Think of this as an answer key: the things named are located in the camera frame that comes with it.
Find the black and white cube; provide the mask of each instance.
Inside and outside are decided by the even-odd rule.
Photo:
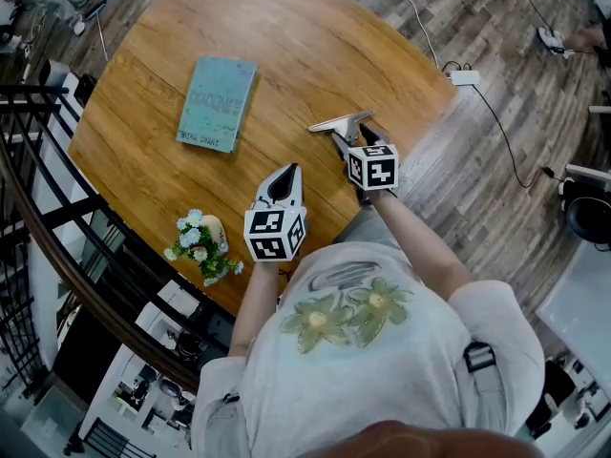
[[[363,190],[396,188],[399,185],[399,155],[394,144],[348,149],[348,177]]]
[[[291,261],[306,237],[306,208],[247,210],[244,240],[254,261]]]

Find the white t-shirt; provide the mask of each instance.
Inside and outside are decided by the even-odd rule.
[[[493,398],[466,370],[472,341],[495,352]],[[336,244],[302,260],[246,358],[201,370],[194,450],[201,457],[202,413],[236,390],[253,458],[286,458],[387,420],[514,434],[543,377],[541,346],[506,283],[470,283],[445,302],[401,251]]]

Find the table top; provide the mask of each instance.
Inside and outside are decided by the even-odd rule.
[[[234,154],[176,141],[203,55],[260,67]],[[405,156],[453,94],[421,51],[353,0],[155,0],[97,83],[69,153],[160,254],[189,209],[221,219],[230,258],[245,269],[205,293],[237,314],[253,264],[243,215],[264,178],[288,163],[303,168],[310,225],[301,256],[328,245],[358,212],[330,137],[306,127],[373,109],[373,123]],[[195,263],[175,266],[203,288]]]

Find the book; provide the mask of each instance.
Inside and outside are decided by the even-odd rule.
[[[233,152],[258,68],[250,61],[201,57],[184,101],[177,141]]]

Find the flower bouquet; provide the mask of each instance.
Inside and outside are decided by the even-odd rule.
[[[239,275],[243,262],[232,261],[225,257],[229,245],[224,236],[221,222],[213,216],[205,216],[201,210],[192,209],[186,218],[179,219],[179,239],[170,248],[163,251],[169,261],[176,261],[181,256],[200,265],[205,278],[203,286],[210,286],[231,269]]]

